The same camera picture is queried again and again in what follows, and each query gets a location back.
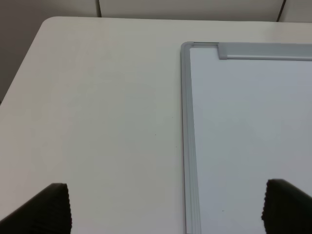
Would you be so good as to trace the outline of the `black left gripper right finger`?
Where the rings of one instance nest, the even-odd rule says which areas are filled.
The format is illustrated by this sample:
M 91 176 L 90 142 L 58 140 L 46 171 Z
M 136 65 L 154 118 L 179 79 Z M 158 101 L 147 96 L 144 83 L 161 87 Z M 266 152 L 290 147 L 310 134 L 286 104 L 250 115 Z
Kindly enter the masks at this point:
M 312 197 L 283 179 L 269 179 L 261 219 L 267 234 L 310 234 Z

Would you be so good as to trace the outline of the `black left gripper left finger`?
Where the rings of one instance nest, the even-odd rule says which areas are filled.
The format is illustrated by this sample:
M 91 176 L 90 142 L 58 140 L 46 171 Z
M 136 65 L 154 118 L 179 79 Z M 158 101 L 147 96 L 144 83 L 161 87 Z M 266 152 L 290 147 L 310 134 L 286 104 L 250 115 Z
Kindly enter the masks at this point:
M 0 221 L 2 234 L 69 234 L 72 215 L 66 183 L 52 183 Z

